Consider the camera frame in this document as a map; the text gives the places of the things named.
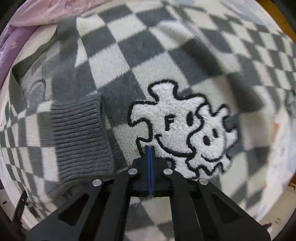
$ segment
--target gray ribbed knit fabric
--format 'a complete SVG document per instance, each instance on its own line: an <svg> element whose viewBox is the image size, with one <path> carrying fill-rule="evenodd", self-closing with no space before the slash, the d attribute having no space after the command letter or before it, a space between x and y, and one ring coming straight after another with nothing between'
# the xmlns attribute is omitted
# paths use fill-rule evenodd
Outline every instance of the gray ribbed knit fabric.
<svg viewBox="0 0 296 241"><path fill-rule="evenodd" d="M31 201L46 202L77 183L113 174L102 116L102 96L92 94L73 102L43 102L2 127L2 155L15 162L7 168Z"/></svg>

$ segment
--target embroidered patch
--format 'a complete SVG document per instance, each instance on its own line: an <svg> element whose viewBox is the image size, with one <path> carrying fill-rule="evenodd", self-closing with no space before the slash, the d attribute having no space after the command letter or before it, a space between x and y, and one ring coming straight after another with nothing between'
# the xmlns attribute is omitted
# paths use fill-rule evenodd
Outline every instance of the embroidered patch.
<svg viewBox="0 0 296 241"><path fill-rule="evenodd" d="M227 150L236 143L236 127L228 129L230 114L223 104L216 112L205 95L178 96L178 84L162 80L148 86L155 101L135 101L128 110L128 124L146 122L148 139L137 137L141 155L145 145L153 145L157 156L172 163L184 177L197 179L227 171L231 159Z"/></svg>

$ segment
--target gray and white checkered fabric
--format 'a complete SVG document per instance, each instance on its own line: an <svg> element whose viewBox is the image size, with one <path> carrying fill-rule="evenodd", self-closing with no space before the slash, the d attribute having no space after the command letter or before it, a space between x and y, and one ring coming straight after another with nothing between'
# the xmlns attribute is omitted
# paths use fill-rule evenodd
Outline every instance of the gray and white checkered fabric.
<svg viewBox="0 0 296 241"><path fill-rule="evenodd" d="M76 90L73 87L73 92L77 92L73 95L103 93L106 126L119 169L139 157L135 142L130 140L146 135L142 123L131 131L127 123L129 106L135 100L154 101L147 90L149 84L174 79L179 84L180 96L201 93L214 110L222 103L230 107L227 124L237 125L239 132L238 142L229 150L233 164L211 181L250 215L256 214L256 204L264 189L272 120L284 106L287 92L295 87L296 47L291 40L280 32L271 33L265 26L235 16L222 17L204 8L158 1L98 9L97 14L61 22L57 32L61 29L75 33L77 41L73 46L77 54L64 73L51 76L52 99L63 98L61 93L69 88L65 79L72 72L83 76L72 79L71 84L78 86ZM60 37L59 59L69 52L64 37L67 36ZM9 130L6 135L12 136L14 131L17 133ZM10 161L7 168L15 181L23 182L20 177L24 176L27 179L24 182L38 180L39 173L46 173L12 163L11 160L32 154L29 149L21 152L20 147L12 150L8 138L2 140L9 144L5 154ZM42 150L34 153L42 155ZM169 203L163 202L132 199L127 240L139 237L145 240L148 233L155 234L150 239L173 240ZM155 205L165 211L157 213ZM136 217L142 224L136 224Z"/></svg>

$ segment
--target checkered blanket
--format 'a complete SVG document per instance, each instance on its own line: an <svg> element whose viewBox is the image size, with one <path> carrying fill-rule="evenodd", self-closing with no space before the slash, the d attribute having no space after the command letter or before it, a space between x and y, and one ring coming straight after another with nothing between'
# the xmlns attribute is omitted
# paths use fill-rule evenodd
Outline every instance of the checkered blanket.
<svg viewBox="0 0 296 241"><path fill-rule="evenodd" d="M101 93L117 169L130 165L144 145L154 145L185 177L209 178L255 215L273 119L295 87L295 57L284 34L241 20L218 3L212 9L111 3L62 21L50 41L14 66L24 100L20 104L9 91L6 121L44 101ZM0 140L2 154L17 153L18 147L2 144L7 140ZM3 158L17 180L15 156ZM33 185L20 183L28 191ZM41 218L56 208L51 199L31 202ZM146 233L173 238L167 199L132 199L126 238Z"/></svg>

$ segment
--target metal screw head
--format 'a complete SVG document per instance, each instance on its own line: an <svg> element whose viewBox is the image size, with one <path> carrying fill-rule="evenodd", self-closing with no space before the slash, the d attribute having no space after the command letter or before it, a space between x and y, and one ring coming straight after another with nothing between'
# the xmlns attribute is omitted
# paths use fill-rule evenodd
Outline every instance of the metal screw head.
<svg viewBox="0 0 296 241"><path fill-rule="evenodd" d="M173 170L170 169L170 168L166 168L163 170L163 173L166 174L166 175L171 175L173 173Z"/></svg>
<svg viewBox="0 0 296 241"><path fill-rule="evenodd" d="M92 182L93 186L98 187L102 184L102 181L100 179L95 179Z"/></svg>
<svg viewBox="0 0 296 241"><path fill-rule="evenodd" d="M135 175L138 173L138 170L136 168L131 168L128 170L128 173L131 174L131 175Z"/></svg>
<svg viewBox="0 0 296 241"><path fill-rule="evenodd" d="M198 179L198 181L200 182L201 185L207 185L209 183L209 180L204 177Z"/></svg>

